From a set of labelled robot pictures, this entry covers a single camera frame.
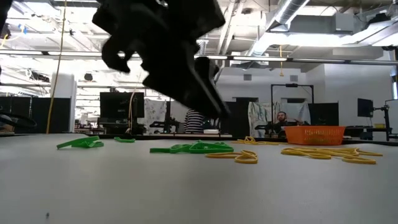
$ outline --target green plastic piece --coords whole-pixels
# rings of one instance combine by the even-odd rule
[[[149,150],[150,153],[153,152],[162,152],[162,153],[170,153],[170,148],[151,148]]]
[[[57,149],[61,149],[63,147],[72,146],[72,145],[78,145],[78,144],[81,144],[83,142],[95,142],[95,141],[97,141],[99,139],[100,139],[99,136],[76,139],[76,140],[68,141],[68,142],[65,142],[65,143],[57,145]]]
[[[217,152],[233,152],[234,148],[223,143],[216,142],[215,144],[204,143],[202,141],[197,141],[193,144],[178,144],[170,148],[151,148],[150,152],[163,152],[163,153],[193,153],[193,154],[208,154]]]
[[[88,137],[88,138],[81,138],[81,139],[76,139],[73,141],[68,141],[62,144],[59,144],[57,146],[57,149],[61,149],[63,147],[81,147],[81,148],[92,148],[92,147],[103,147],[104,143],[99,140],[99,136],[93,136],[93,137]]]
[[[191,146],[190,144],[175,145],[170,148],[170,153],[189,152]]]
[[[92,147],[103,147],[104,143],[101,141],[96,141],[96,142],[82,142],[79,144],[73,144],[72,147],[82,147],[82,148],[92,148]]]
[[[218,152],[233,152],[234,148],[223,142],[216,142],[215,144],[211,144],[198,141],[193,146],[191,146],[189,151],[190,153],[194,154],[208,154]]]
[[[123,143],[134,143],[136,140],[135,139],[121,139],[119,137],[114,138],[118,142],[123,142]]]

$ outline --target computer monitor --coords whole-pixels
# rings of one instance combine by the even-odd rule
[[[373,118],[373,101],[358,99],[358,116]]]
[[[101,118],[127,119],[132,93],[100,93]],[[135,93],[132,99],[132,115],[144,117],[144,93]]]

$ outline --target orange plastic crate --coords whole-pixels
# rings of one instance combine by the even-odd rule
[[[285,127],[287,141],[291,144],[313,146],[338,146],[343,142],[342,126],[290,126]]]

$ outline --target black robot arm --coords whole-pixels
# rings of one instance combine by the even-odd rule
[[[202,78],[211,71],[199,74],[193,60],[199,50],[197,39],[225,23],[216,0],[98,2],[93,23],[111,34],[102,50],[109,68],[130,72],[127,61],[138,53],[141,67],[149,72],[145,86],[209,117],[228,115],[213,82]]]

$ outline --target desk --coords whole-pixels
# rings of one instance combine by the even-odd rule
[[[75,128],[75,133],[82,134],[106,134],[105,128]]]
[[[58,151],[82,134],[0,138],[0,223],[395,224],[398,147],[377,165],[280,154],[281,146],[231,144],[258,153],[237,164],[200,154],[150,154],[156,140]]]
[[[388,135],[392,131],[390,128],[387,132],[387,128],[374,128],[374,127],[346,127],[344,131],[345,136],[359,137],[362,140],[373,140],[373,132],[384,132]]]

